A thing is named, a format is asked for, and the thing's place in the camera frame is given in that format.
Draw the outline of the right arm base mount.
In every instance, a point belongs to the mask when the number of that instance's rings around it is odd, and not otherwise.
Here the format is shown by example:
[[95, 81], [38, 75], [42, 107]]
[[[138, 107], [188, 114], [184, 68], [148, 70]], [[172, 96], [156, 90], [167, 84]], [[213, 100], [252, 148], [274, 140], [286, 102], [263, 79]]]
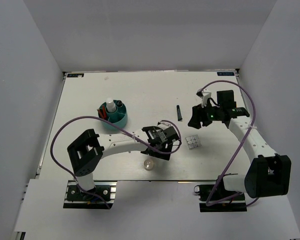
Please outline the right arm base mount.
[[222, 201], [207, 206], [208, 197], [212, 193], [215, 183], [216, 180], [201, 181], [193, 188], [194, 195], [198, 197], [201, 213], [240, 213], [247, 211], [245, 195], [234, 196], [236, 192], [225, 190], [223, 181], [219, 183], [208, 203]]

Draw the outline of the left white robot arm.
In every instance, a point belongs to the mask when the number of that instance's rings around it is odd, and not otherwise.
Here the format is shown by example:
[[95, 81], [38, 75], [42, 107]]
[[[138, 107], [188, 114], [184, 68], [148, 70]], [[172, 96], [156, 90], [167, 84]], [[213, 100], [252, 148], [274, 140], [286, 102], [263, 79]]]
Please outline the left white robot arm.
[[180, 133], [166, 124], [146, 126], [132, 133], [97, 134], [85, 130], [68, 147], [70, 163], [79, 185], [78, 193], [89, 200], [95, 196], [93, 171], [101, 159], [111, 155], [140, 152], [151, 157], [169, 160]]

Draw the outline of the white bottle black cap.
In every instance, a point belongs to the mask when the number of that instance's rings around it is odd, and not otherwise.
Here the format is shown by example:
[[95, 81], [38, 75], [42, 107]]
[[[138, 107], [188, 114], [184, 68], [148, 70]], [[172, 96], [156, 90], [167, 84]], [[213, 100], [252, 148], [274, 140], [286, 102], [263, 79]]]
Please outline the white bottle black cap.
[[117, 105], [118, 107], [121, 107], [121, 106], [123, 105], [123, 102], [122, 102], [121, 100], [118, 100], [118, 101], [116, 102], [116, 105]]

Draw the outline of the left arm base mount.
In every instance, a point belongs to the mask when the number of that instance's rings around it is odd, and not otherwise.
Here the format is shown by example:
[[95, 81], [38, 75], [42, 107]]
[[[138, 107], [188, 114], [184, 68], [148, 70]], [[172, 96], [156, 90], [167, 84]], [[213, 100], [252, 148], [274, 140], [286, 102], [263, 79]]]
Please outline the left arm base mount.
[[82, 192], [75, 181], [68, 181], [63, 201], [64, 209], [110, 210], [117, 190], [115, 181], [94, 181], [92, 194]]

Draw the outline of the black mascara tube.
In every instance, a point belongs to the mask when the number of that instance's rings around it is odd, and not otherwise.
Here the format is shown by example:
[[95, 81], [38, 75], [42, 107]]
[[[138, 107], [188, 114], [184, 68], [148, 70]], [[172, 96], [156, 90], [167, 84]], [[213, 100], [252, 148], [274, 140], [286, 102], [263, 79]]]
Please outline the black mascara tube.
[[177, 120], [178, 120], [179, 122], [181, 122], [181, 121], [183, 120], [183, 117], [182, 117], [181, 109], [180, 109], [180, 106], [179, 106], [179, 105], [176, 106], [176, 112], [177, 112]]

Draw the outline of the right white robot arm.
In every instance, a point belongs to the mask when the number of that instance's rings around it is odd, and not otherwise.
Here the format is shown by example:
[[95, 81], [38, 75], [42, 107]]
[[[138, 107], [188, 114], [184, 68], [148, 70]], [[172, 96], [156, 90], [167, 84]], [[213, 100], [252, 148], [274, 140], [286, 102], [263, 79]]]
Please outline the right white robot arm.
[[197, 93], [201, 104], [192, 107], [188, 126], [200, 129], [215, 121], [225, 124], [241, 144], [250, 161], [246, 174], [226, 173], [219, 178], [216, 195], [226, 200], [234, 192], [246, 193], [251, 198], [283, 196], [289, 191], [291, 160], [272, 149], [252, 125], [252, 118], [244, 107], [238, 107], [233, 90], [212, 93], [203, 89]]

